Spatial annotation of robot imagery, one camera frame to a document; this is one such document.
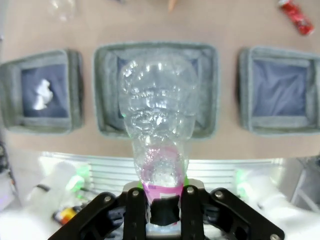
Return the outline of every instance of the pink label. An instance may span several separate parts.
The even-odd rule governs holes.
[[[184,185],[181,184],[175,187],[155,186],[143,184],[144,192],[148,201],[152,203],[154,199],[170,198],[181,195]]]

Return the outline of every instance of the transparent bottle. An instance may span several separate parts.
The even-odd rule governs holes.
[[[198,111],[198,78],[191,62],[172,53],[146,54],[119,74],[119,107],[132,140],[134,165],[148,200],[180,195],[186,142]]]

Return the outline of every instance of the white slatted panel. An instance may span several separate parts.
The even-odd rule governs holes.
[[[119,195],[123,186],[137,181],[132,158],[79,156],[45,152],[46,157],[85,161],[91,165],[92,183],[97,192],[112,192]],[[270,166],[277,164],[278,159],[265,160],[190,160],[187,176],[204,183],[208,192],[216,188],[234,191],[235,171],[240,165]]]

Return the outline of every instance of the clear plastic bottle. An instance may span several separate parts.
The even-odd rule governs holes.
[[[172,53],[140,56],[119,74],[119,106],[148,200],[180,195],[198,111],[198,77]]]

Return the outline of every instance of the white tissue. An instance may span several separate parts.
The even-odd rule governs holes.
[[[54,94],[49,89],[50,82],[46,79],[42,79],[39,86],[36,89],[38,96],[33,105],[34,110],[43,110],[47,107],[47,104],[52,100]]]

